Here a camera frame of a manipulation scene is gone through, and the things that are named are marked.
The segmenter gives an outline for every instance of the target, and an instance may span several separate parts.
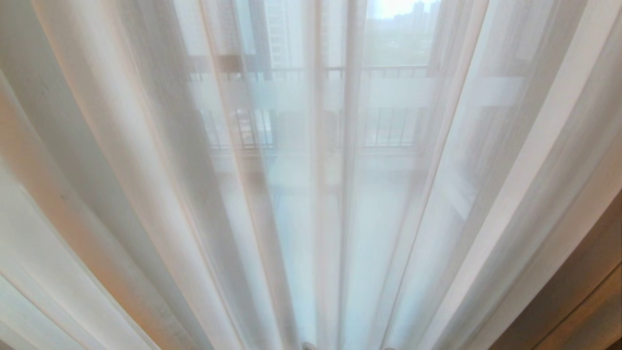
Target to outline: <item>curtain fold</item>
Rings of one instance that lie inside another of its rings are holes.
[[[621,6],[2,2],[0,339],[486,349],[622,188]]]

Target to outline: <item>white sheer curtain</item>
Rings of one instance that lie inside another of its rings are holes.
[[[0,339],[488,348],[622,188],[621,6],[0,2]]]

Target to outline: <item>sheer curtain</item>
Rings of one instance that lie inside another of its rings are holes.
[[[0,339],[488,348],[622,189],[621,6],[0,2]]]

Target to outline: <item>sky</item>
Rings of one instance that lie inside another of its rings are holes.
[[[373,0],[371,9],[373,18],[392,18],[397,14],[406,14],[412,11],[415,2],[426,4],[425,10],[429,10],[429,5],[440,0]]]

